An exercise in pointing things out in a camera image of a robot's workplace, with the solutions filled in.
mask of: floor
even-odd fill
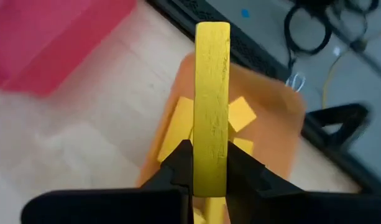
[[[0,93],[0,223],[53,189],[132,187],[193,42],[143,1],[50,97]],[[300,139],[291,182],[357,187]]]
[[[249,30],[251,36],[269,49],[279,61],[286,64],[284,39],[282,35],[283,20],[292,5],[286,0],[248,1],[258,9],[255,14],[256,29]],[[369,1],[359,1],[368,5]],[[362,20],[350,12],[343,12],[342,19],[348,27],[348,36],[354,39],[362,31]],[[364,38],[367,40],[365,53],[381,64],[381,0],[380,7],[367,16],[368,28]],[[294,16],[290,29],[295,41],[304,47],[317,46],[324,36],[323,26],[311,19],[305,12]],[[336,36],[329,44],[312,57],[300,56],[295,64],[295,72],[304,74],[306,84],[300,91],[308,111],[322,107],[323,85],[334,61],[347,51],[347,46]],[[353,52],[344,54],[332,69],[333,79],[327,88],[326,106],[362,103],[370,111],[370,123],[356,139],[349,152],[358,158],[368,169],[381,178],[381,78]]]

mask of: pink bin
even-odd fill
[[[45,96],[135,0],[0,0],[0,89]]]

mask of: wooden block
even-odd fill
[[[182,140],[189,138],[191,127],[193,127],[193,100],[181,96],[165,133],[157,157],[159,162],[164,161]]]
[[[225,197],[206,199],[204,217],[207,224],[223,223],[225,203]]]
[[[193,128],[191,129],[189,140],[190,140],[191,144],[193,144]]]
[[[254,150],[254,143],[252,141],[241,138],[234,138],[233,143],[248,155],[252,156],[252,151]]]
[[[256,119],[256,117],[257,116],[252,111],[252,108],[242,96],[238,97],[229,105],[229,123],[232,125],[235,132],[239,132]]]
[[[195,224],[204,224],[205,219],[203,214],[197,208],[193,208],[193,219]]]
[[[196,27],[193,193],[226,195],[230,24],[200,22]]]
[[[236,132],[232,125],[230,123],[227,124],[227,138],[229,141],[233,142],[234,136],[236,135]],[[191,130],[190,136],[189,136],[190,142],[193,144],[193,129]]]

